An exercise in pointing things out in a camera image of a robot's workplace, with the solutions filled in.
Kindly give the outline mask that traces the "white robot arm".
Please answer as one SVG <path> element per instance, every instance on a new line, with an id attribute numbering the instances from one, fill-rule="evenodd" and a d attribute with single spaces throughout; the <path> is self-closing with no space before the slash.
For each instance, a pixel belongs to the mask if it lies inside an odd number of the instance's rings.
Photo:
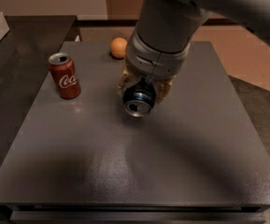
<path id="1" fill-rule="evenodd" d="M 250 29 L 270 46 L 270 0 L 144 0 L 127 44 L 119 93 L 144 77 L 160 103 L 188 56 L 192 36 L 211 12 Z"/>

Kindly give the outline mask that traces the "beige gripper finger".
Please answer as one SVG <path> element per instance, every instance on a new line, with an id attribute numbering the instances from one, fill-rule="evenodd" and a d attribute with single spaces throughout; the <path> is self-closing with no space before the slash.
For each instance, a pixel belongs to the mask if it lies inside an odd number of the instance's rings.
<path id="1" fill-rule="evenodd" d="M 154 82 L 154 89 L 156 91 L 156 103 L 159 104 L 162 102 L 168 92 L 170 91 L 173 83 L 173 77 L 163 80 L 156 80 Z"/>
<path id="2" fill-rule="evenodd" d="M 125 63 L 121 70 L 120 80 L 117 87 L 117 94 L 122 96 L 124 92 L 138 82 L 138 73 Z"/>

